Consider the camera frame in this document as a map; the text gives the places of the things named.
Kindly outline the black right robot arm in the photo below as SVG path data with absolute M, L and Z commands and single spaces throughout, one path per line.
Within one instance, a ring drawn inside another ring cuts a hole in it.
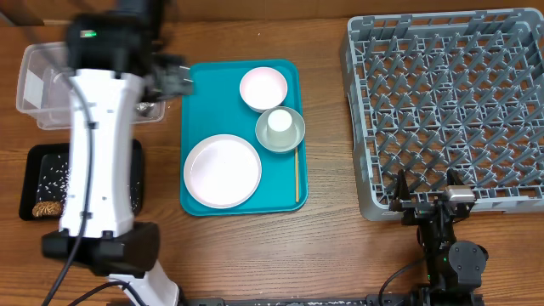
M 417 227 L 417 241 L 423 257 L 387 278 L 377 296 L 381 305 L 483 305 L 474 291 L 482 285 L 489 253 L 471 241 L 459 241 L 454 224 L 469 217 L 476 198 L 457 173 L 449 170 L 445 191 L 433 201 L 415 202 L 403 170 L 398 171 L 389 209 L 402 212 L 401 223 Z M 397 276 L 419 264 L 426 264 L 428 284 L 416 285 L 405 295 L 385 296 L 385 289 Z

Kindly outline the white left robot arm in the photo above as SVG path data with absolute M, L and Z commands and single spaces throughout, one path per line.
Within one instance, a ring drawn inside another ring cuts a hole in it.
M 129 188 L 136 105 L 192 90 L 183 57 L 162 52 L 164 10 L 119 1 L 67 28 L 59 71 L 71 91 L 71 176 L 59 227 L 42 238 L 44 257 L 104 276 L 136 305 L 186 302 L 159 263 L 159 228 L 135 220 Z

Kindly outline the white rice pile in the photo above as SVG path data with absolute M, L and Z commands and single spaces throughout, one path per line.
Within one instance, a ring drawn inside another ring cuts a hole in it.
M 40 169 L 37 202 L 55 201 L 65 204 L 71 168 L 66 161 L 43 163 Z

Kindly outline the brown mushroom piece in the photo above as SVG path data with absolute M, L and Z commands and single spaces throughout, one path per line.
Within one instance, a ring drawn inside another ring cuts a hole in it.
M 33 218 L 59 218 L 64 210 L 60 201 L 40 201 L 31 210 Z

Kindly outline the white round plate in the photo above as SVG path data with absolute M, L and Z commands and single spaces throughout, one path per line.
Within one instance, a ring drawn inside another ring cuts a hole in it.
M 257 190 L 262 162 L 241 137 L 218 134 L 203 139 L 184 162 L 184 185 L 199 203 L 213 209 L 237 207 Z

